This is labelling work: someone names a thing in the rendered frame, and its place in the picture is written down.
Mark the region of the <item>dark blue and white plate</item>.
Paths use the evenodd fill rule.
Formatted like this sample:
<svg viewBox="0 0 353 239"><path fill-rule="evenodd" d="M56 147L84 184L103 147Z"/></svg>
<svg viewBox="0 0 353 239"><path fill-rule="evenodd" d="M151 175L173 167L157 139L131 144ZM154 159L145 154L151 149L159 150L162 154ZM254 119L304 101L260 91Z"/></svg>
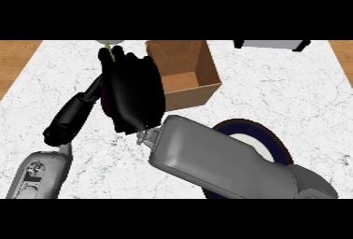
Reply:
<svg viewBox="0 0 353 239"><path fill-rule="evenodd" d="M267 161L255 148L232 137L242 134L264 146L272 156ZM219 123L205 137L211 185L202 190L210 195L242 199L292 199L298 193L297 180L289 171L292 158L272 131L248 119Z"/></svg>

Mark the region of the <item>brown cardboard box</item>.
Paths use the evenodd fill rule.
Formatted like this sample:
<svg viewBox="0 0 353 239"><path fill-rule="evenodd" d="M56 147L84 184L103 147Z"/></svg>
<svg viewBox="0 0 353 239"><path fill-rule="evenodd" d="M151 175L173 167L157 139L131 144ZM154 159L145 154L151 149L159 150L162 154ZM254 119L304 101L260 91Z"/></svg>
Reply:
<svg viewBox="0 0 353 239"><path fill-rule="evenodd" d="M161 74L165 110L204 105L221 82L205 40L151 40L146 52Z"/></svg>

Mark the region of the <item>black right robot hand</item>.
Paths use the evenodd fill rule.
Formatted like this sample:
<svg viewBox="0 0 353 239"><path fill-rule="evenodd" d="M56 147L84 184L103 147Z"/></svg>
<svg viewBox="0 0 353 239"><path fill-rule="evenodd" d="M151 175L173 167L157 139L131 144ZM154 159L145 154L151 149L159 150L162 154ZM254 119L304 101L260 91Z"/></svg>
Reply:
<svg viewBox="0 0 353 239"><path fill-rule="evenodd" d="M100 49L97 58L102 65L102 109L114 121L114 130L134 134L159 125L165 112L157 65L149 56L137 58L120 46Z"/></svg>

